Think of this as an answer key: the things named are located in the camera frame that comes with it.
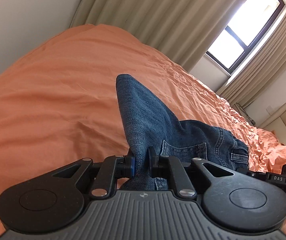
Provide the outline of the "blue denim pants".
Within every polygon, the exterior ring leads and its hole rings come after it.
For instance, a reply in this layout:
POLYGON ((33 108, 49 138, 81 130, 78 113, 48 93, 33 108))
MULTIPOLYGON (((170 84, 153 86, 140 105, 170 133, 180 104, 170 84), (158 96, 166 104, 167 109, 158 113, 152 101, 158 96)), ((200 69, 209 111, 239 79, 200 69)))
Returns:
POLYGON ((149 173, 147 150, 189 163, 202 158, 231 170, 249 167, 249 150, 230 131, 198 120, 180 121, 148 88, 128 74, 116 78, 120 115, 129 148, 135 157, 135 176, 122 190, 164 191, 163 178, 149 173))

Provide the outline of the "orange bed sheet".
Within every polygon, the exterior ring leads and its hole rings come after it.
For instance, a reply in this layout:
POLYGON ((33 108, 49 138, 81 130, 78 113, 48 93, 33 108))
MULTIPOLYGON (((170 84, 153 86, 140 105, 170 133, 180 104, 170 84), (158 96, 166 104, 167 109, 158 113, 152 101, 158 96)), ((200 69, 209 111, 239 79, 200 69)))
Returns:
MULTIPOLYGON (((115 81, 130 74, 180 119, 227 129, 253 171, 279 173, 286 146, 158 50, 109 25, 68 29, 0 75, 0 194, 82 158, 126 153, 115 81)), ((0 222, 0 235, 4 227, 0 222)))

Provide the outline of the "beige curtain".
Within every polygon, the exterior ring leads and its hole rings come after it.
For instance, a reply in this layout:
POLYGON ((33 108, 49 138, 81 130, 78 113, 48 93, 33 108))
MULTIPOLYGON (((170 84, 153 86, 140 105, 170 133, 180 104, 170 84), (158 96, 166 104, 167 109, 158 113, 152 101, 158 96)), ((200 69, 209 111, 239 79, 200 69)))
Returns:
MULTIPOLYGON (((71 22, 120 27, 191 70, 246 0, 82 0, 71 22)), ((258 53, 219 89, 246 107, 286 70, 286 9, 258 53)))

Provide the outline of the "window with dark frame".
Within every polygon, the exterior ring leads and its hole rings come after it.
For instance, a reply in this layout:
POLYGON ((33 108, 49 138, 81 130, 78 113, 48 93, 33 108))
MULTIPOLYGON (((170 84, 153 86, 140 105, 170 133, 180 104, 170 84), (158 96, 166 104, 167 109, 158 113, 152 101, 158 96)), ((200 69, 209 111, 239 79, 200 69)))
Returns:
POLYGON ((232 74, 251 54, 286 6, 286 0, 246 0, 206 51, 232 74))

